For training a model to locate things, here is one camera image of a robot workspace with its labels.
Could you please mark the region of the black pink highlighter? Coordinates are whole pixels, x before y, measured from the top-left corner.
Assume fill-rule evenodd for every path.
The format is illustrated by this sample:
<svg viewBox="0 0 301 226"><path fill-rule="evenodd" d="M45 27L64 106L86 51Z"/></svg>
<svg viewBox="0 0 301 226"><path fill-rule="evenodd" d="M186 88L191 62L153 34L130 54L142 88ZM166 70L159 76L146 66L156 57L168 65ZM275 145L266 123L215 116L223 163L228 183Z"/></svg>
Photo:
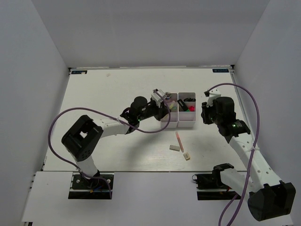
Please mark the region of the black pink highlighter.
<svg viewBox="0 0 301 226"><path fill-rule="evenodd" d="M195 111L195 107L194 107L194 106L190 106L190 107L189 107L189 111L190 111L190 112L194 112L194 111Z"/></svg>

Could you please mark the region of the black handled scissors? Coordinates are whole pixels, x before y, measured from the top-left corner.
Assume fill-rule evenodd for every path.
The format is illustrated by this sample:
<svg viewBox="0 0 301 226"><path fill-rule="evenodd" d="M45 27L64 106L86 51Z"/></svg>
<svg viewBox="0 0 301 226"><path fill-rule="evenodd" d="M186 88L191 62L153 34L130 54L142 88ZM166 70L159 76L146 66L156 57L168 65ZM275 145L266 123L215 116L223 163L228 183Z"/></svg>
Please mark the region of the black handled scissors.
<svg viewBox="0 0 301 226"><path fill-rule="evenodd" d="M195 99L195 98L188 97L188 98L185 98L183 101L184 101L184 102L195 102L196 99Z"/></svg>

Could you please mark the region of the black green highlighter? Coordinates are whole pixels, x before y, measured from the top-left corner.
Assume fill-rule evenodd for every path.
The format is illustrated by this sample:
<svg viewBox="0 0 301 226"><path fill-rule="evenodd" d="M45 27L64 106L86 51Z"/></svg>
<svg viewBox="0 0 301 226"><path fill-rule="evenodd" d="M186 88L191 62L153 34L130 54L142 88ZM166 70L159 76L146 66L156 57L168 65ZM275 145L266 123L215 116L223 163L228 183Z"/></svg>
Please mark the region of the black green highlighter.
<svg viewBox="0 0 301 226"><path fill-rule="evenodd" d="M185 102L182 99L177 100L178 105L181 107L183 112L189 112L189 107L185 104Z"/></svg>

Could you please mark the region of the pink pastel pen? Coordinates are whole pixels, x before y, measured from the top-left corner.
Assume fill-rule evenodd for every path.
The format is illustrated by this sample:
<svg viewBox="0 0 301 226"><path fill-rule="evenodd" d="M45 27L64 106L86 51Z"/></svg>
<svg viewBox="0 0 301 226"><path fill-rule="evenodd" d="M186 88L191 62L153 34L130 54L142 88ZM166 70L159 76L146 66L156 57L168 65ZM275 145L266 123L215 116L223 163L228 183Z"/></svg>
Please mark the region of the pink pastel pen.
<svg viewBox="0 0 301 226"><path fill-rule="evenodd" d="M184 152L184 148L183 148L183 145L182 145L182 142L181 142L179 133L176 131L176 132L175 132L175 135L176 135L176 138L177 138L177 140L178 140L180 150L181 150L181 152L183 153L183 152Z"/></svg>

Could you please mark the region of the grey white eraser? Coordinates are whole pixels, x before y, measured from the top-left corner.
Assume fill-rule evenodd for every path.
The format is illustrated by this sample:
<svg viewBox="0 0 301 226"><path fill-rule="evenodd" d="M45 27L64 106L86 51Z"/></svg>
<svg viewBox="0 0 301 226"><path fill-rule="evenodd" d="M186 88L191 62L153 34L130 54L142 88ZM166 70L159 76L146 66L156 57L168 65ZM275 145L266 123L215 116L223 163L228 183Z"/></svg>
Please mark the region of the grey white eraser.
<svg viewBox="0 0 301 226"><path fill-rule="evenodd" d="M176 145L170 145L169 149L173 150L173 151L180 151L181 150L181 148L179 146L176 146Z"/></svg>

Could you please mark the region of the small beige eraser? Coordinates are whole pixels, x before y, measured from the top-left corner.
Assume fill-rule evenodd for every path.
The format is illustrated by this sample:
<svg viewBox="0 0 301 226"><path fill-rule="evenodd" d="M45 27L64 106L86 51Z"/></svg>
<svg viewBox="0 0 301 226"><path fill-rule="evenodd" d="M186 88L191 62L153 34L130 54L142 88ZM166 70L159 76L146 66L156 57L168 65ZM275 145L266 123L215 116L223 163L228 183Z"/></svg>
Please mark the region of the small beige eraser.
<svg viewBox="0 0 301 226"><path fill-rule="evenodd" d="M183 154L185 160L189 160L190 159L190 155L188 153L184 153Z"/></svg>

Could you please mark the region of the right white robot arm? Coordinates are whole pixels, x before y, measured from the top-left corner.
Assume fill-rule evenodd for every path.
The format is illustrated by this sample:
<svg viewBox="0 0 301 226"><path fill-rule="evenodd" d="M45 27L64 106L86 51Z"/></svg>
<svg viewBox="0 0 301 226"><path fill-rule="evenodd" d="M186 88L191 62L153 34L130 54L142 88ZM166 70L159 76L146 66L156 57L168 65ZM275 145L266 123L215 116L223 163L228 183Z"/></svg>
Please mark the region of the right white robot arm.
<svg viewBox="0 0 301 226"><path fill-rule="evenodd" d="M251 131L242 120L236 118L234 101L230 97L209 97L202 103L201 117L204 124L216 124L219 133L234 149L249 170L249 181L229 163L216 165L212 181L216 187L229 186L247 202L251 215L263 221L288 215L291 212L296 189L285 183L271 169L260 150L253 145Z"/></svg>

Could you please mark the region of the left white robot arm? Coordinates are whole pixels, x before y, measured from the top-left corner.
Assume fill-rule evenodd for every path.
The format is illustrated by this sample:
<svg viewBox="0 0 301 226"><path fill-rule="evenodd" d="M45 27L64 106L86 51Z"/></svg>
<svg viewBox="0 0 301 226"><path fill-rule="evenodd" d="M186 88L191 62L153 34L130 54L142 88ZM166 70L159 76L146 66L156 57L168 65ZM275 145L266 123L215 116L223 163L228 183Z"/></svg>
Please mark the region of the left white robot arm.
<svg viewBox="0 0 301 226"><path fill-rule="evenodd" d="M99 140L115 135L127 135L138 130L140 121L154 117L160 121L170 115L170 109L163 100L147 101L139 96L120 115L126 120L109 119L94 122L87 115L82 115L64 134L62 144L74 158L82 173L83 182L90 188L99 184L99 170L94 164L92 153Z"/></svg>

